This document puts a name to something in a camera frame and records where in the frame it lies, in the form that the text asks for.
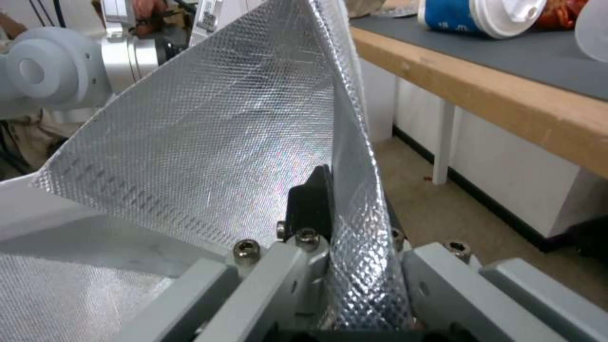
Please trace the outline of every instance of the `black baseboard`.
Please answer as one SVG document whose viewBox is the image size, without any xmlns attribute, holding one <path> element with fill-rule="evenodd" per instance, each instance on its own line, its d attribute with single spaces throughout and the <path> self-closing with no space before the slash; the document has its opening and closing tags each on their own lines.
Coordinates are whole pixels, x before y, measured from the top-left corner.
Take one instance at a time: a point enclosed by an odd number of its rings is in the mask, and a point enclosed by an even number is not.
<svg viewBox="0 0 608 342">
<path fill-rule="evenodd" d="M 435 156 L 433 153 L 424 148 L 424 146 L 412 139 L 412 137 L 407 135 L 405 132 L 400 130 L 397 126 L 393 126 L 393 135 L 409 145 L 412 150 L 416 151 L 426 161 L 433 164 L 435 161 Z M 513 214 L 500 203 L 496 202 L 495 199 L 490 197 L 451 167 L 447 170 L 447 177 L 539 250 L 543 252 L 550 252 L 573 243 L 569 234 L 561 234 L 550 237 L 549 239 L 540 235 L 528 223 L 525 223 L 521 218 Z"/>
</svg>

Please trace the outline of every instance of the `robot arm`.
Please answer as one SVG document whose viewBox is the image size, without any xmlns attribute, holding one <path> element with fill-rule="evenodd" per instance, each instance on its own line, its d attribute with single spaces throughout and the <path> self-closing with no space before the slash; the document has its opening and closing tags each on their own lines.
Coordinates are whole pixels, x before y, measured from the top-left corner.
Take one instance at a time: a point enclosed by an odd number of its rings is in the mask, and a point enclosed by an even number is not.
<svg viewBox="0 0 608 342">
<path fill-rule="evenodd" d="M 50 110 L 103 106 L 185 46 L 130 34 L 130 0 L 103 0 L 101 41 L 73 30 L 40 27 L 19 35 L 0 55 L 0 119 Z"/>
</svg>

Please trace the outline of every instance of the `wooden table edge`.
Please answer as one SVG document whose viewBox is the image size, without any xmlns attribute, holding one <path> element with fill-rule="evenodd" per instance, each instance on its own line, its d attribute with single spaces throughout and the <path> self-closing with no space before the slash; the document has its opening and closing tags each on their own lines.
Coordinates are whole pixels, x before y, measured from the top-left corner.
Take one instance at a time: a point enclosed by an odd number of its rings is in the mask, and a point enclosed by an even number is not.
<svg viewBox="0 0 608 342">
<path fill-rule="evenodd" d="M 608 178 L 608 102 L 351 27 L 359 56 Z"/>
</svg>

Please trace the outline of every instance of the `cable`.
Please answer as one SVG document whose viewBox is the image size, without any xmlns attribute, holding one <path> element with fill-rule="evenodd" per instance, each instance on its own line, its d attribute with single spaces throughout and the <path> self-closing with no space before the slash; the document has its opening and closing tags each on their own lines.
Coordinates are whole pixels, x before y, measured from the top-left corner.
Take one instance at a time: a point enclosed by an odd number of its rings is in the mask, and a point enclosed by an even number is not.
<svg viewBox="0 0 608 342">
<path fill-rule="evenodd" d="M 36 9 L 36 6 L 34 6 L 34 3 L 32 2 L 32 0 L 30 0 L 30 6 L 32 6 L 32 10 L 34 10 L 34 13 L 36 13 L 36 16 L 38 17 L 38 21 L 40 22 L 40 24 L 42 26 L 46 26 L 44 24 L 44 21 L 42 20 L 42 18 L 40 17 L 40 13 L 38 13 L 38 10 Z"/>
<path fill-rule="evenodd" d="M 177 2 L 178 6 L 183 8 L 186 12 L 188 12 L 192 15 L 196 15 L 196 7 L 192 6 L 191 4 L 185 3 L 184 0 L 174 0 L 174 1 Z"/>
<path fill-rule="evenodd" d="M 55 7 L 55 14 L 57 15 L 59 26 L 66 27 L 66 22 L 63 20 L 63 13 L 61 12 L 61 4 L 59 3 L 59 0 L 53 0 L 53 6 Z"/>
<path fill-rule="evenodd" d="M 138 19 L 137 20 L 137 25 L 149 25 L 154 23 L 155 21 L 160 21 L 162 20 L 162 18 L 166 18 L 169 16 L 174 16 L 177 14 L 180 14 L 182 12 L 176 12 L 176 11 L 164 11 L 162 13 L 155 13 L 153 14 L 151 17 L 149 18 L 145 18 L 145 19 Z"/>
<path fill-rule="evenodd" d="M 28 173 L 21 168 L 21 166 L 15 164 L 15 162 L 13 162 L 8 156 L 6 156 L 4 153 L 0 153 L 0 158 L 4 159 L 4 161 L 10 165 L 13 169 L 17 170 L 17 172 L 19 172 L 22 175 L 27 175 Z"/>
<path fill-rule="evenodd" d="M 50 16 L 49 16 L 49 12 L 46 11 L 46 8 L 44 8 L 44 5 L 42 5 L 42 1 L 38 0 L 38 4 L 40 5 L 40 8 L 42 9 L 42 12 L 44 12 L 44 16 L 46 16 L 46 18 L 49 20 L 49 23 L 51 26 L 55 26 L 55 23 L 53 23 L 53 21 L 51 20 Z"/>
<path fill-rule="evenodd" d="M 30 164 L 25 159 L 23 159 L 23 156 L 21 155 L 21 152 L 19 151 L 19 145 L 17 145 L 17 141 L 15 140 L 15 137 L 9 130 L 8 123 L 3 120 L 1 122 L 1 126 L 2 127 L 0 127 L 0 147 L 2 147 L 2 149 L 6 153 L 7 157 L 10 158 L 13 162 L 17 162 L 26 168 L 30 167 Z M 6 132 L 9 134 L 9 138 L 15 145 L 15 148 L 17 149 L 17 153 L 19 153 L 19 155 L 17 155 L 17 156 L 13 155 L 10 152 L 9 148 L 6 146 L 6 143 L 4 142 L 4 130 L 6 130 Z"/>
</svg>

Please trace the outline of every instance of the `textured aluminum fabric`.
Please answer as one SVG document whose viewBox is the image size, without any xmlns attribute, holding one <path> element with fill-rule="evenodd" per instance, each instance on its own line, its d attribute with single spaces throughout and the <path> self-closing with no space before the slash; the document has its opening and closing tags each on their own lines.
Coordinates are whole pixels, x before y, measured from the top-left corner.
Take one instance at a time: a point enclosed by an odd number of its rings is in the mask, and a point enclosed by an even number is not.
<svg viewBox="0 0 608 342">
<path fill-rule="evenodd" d="M 328 329 L 406 327 L 344 4 L 270 0 L 99 111 L 34 185 L 225 253 L 275 240 L 288 190 L 331 164 Z"/>
<path fill-rule="evenodd" d="M 173 282 L 0 254 L 0 341 L 111 341 Z"/>
</svg>

